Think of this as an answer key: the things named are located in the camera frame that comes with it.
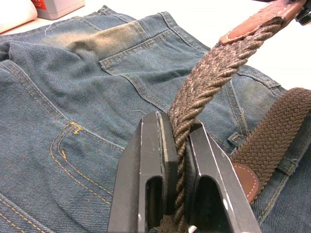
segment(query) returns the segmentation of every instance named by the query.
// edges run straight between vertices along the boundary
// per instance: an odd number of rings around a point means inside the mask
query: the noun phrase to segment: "stitched leather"
[[[248,203],[252,203],[260,192],[259,179],[256,173],[244,164],[234,163],[233,167],[239,178]]]
[[[253,35],[261,26],[272,24],[282,18],[284,20],[280,29],[289,24],[301,11],[307,0],[289,3],[288,0],[278,0],[267,4],[258,13],[251,16],[238,27],[229,31],[220,38],[222,44],[230,44],[241,40],[248,35]]]

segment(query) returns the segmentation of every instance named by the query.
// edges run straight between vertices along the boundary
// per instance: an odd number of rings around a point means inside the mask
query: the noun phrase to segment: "jeans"
[[[106,6],[0,37],[0,232],[106,232],[140,118],[167,112],[208,50],[167,12]],[[244,66],[199,119],[230,155],[285,91]],[[309,114],[252,205],[264,233],[311,232],[310,129]]]

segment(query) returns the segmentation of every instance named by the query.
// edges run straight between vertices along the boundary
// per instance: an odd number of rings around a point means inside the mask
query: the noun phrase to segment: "woven elastic belt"
[[[294,3],[276,0],[269,3],[221,37],[182,85],[169,109],[179,160],[175,214],[163,218],[158,232],[183,233],[187,229],[185,152],[186,140],[196,117],[263,42],[286,27],[302,11],[305,4],[306,0]],[[258,189],[262,190],[266,186],[310,109],[310,90],[294,88],[287,91],[231,156],[231,161],[238,164],[236,167],[249,169],[256,174],[260,182]],[[258,193],[256,192],[251,200],[254,200]]]

